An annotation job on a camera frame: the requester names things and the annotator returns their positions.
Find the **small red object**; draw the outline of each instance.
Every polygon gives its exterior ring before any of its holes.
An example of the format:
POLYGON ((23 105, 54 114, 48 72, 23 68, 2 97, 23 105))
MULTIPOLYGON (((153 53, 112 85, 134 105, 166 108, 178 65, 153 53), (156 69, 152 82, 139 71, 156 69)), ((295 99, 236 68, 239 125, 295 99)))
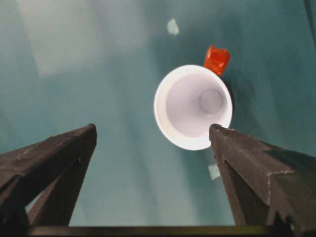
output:
POLYGON ((227 49, 215 48, 211 45, 206 53, 204 67, 220 76, 225 71, 229 58, 227 49))

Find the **cup rim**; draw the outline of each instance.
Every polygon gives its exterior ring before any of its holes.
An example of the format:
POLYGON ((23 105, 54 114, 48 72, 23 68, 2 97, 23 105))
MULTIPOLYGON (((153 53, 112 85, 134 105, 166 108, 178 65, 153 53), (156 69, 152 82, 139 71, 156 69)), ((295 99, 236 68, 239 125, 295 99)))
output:
POLYGON ((201 73, 201 74, 208 74, 210 75, 213 79, 217 80, 217 82, 220 84, 221 88, 224 91, 224 94, 227 98, 228 101, 228 113, 229 117, 227 119, 227 122, 225 124, 221 124, 223 127, 228 128, 231 124, 232 117, 233 117, 233 101, 232 97, 230 95, 230 92, 225 85, 225 83, 219 78, 218 75, 213 73, 211 70, 198 66, 198 65, 184 65, 181 67, 178 67, 174 70, 172 70, 170 73, 168 73, 161 83, 159 84, 156 93, 155 93, 155 98, 154 98, 154 115, 155 115, 155 120, 156 123, 160 129, 160 131, 163 133, 163 135, 174 145, 185 149, 185 150, 191 150, 191 151, 197 151, 197 150, 203 150, 208 148, 211 145, 211 142, 209 141, 209 131, 205 132, 205 136, 200 136, 197 138, 192 138, 192 137, 186 137, 182 133, 180 133, 178 130, 176 130, 168 121, 168 118, 164 118, 164 124, 160 121, 159 118, 159 111, 158 111, 158 106, 161 105, 161 101, 159 101, 159 96, 164 93, 166 98, 166 95, 169 93, 172 85, 174 85, 179 79, 182 77, 180 75, 185 75, 185 74, 190 74, 192 72, 195 73, 201 73))

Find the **white cup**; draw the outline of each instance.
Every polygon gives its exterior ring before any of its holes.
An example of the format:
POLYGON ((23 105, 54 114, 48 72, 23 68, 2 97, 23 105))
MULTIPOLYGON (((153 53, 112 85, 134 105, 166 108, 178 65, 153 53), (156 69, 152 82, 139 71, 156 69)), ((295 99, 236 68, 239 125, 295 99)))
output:
POLYGON ((160 83, 154 113, 164 136, 180 148, 202 150, 210 146, 209 127, 228 128, 233 115, 230 93, 222 80, 201 66, 179 67, 160 83))

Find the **teal surface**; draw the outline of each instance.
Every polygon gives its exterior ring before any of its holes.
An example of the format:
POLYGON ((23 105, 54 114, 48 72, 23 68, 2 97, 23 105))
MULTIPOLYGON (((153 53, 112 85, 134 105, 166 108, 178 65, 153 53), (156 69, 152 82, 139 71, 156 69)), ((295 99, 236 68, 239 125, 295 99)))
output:
POLYGON ((231 53, 231 128, 316 156, 316 50, 297 0, 1 1, 0 153, 94 123, 71 225, 232 225, 212 151, 175 147, 153 115, 162 78, 212 43, 231 53))

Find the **green table surface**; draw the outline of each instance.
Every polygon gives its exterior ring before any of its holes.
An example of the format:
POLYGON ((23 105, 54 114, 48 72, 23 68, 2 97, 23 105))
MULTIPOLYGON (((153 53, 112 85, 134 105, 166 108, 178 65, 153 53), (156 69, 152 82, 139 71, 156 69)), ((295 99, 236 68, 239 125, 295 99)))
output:
POLYGON ((0 2, 0 153, 88 123, 98 144, 73 226, 233 225, 211 149, 159 131, 162 78, 227 48, 231 128, 316 156, 315 12, 308 0, 0 2), (179 34, 166 29, 174 18, 179 34))

